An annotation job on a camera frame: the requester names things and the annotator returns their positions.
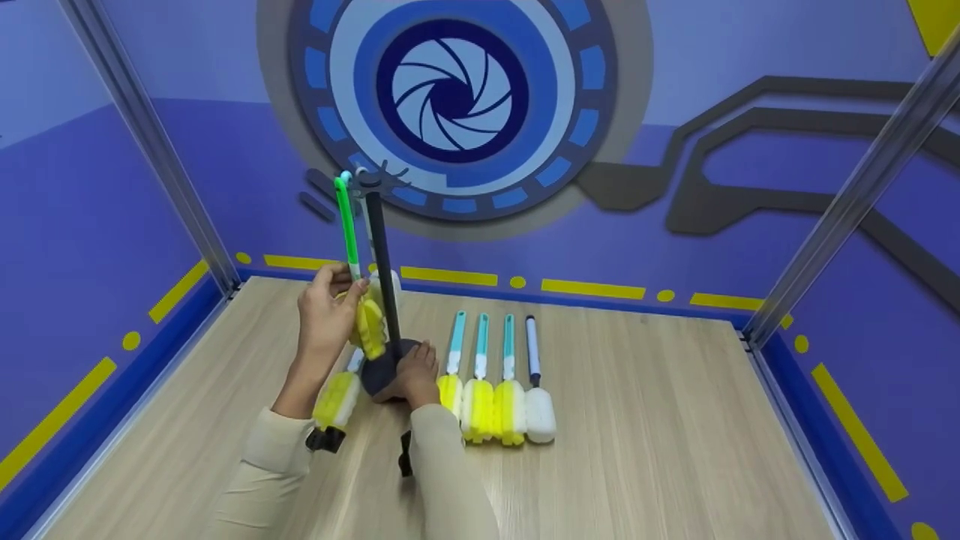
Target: round black base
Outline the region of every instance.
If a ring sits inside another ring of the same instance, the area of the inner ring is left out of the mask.
[[[403,358],[414,347],[420,344],[416,339],[400,339],[400,350]],[[377,358],[367,358],[363,363],[363,369],[360,370],[360,384],[363,389],[375,396],[380,390],[383,390],[396,378],[396,365],[400,363],[400,358],[393,358],[390,354],[390,343],[387,343],[387,352]],[[402,401],[400,398],[391,401]]]

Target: teal handle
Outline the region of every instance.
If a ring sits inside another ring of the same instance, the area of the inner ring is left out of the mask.
[[[477,354],[487,354],[487,330],[490,327],[490,315],[480,313],[480,323],[477,327]]]
[[[464,329],[467,327],[467,312],[457,311],[453,320],[453,338],[450,339],[450,352],[459,353],[464,350]]]
[[[514,355],[514,315],[503,319],[503,357]]]

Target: person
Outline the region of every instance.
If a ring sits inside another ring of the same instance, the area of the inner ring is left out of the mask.
[[[296,356],[273,406],[260,411],[204,538],[264,540],[282,531],[309,473],[311,453],[304,441],[314,426],[314,403],[347,345],[367,286],[366,280],[353,282],[345,264],[329,264],[300,295]],[[498,538],[490,499],[467,460],[457,419],[440,405],[438,370],[436,348],[424,341],[399,362],[394,381],[373,398],[401,397],[412,410],[410,460],[423,498],[426,539]]]

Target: aperture logo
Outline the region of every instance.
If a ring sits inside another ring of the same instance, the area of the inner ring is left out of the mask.
[[[488,158],[519,133],[528,108],[526,76],[491,32],[434,20],[401,33],[377,77],[380,110],[397,137],[433,160]]]
[[[295,0],[290,25],[317,140],[345,169],[409,169],[387,200],[421,216],[529,209],[610,126],[617,62],[601,0]]]

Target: beige sleeve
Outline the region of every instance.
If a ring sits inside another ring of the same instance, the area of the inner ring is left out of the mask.
[[[496,515],[476,468],[467,460],[457,419],[443,405],[410,415],[410,461],[423,496],[426,540],[495,540]]]
[[[467,461],[457,419],[442,405],[410,415],[410,460],[423,496],[426,540],[495,540],[496,516],[476,469]],[[268,408],[257,417],[227,490],[204,538],[276,538],[309,472],[304,441],[312,420],[292,420]]]
[[[276,538],[303,479],[310,471],[304,441],[313,420],[294,420],[260,411],[247,439],[239,468],[214,507],[204,538]]]

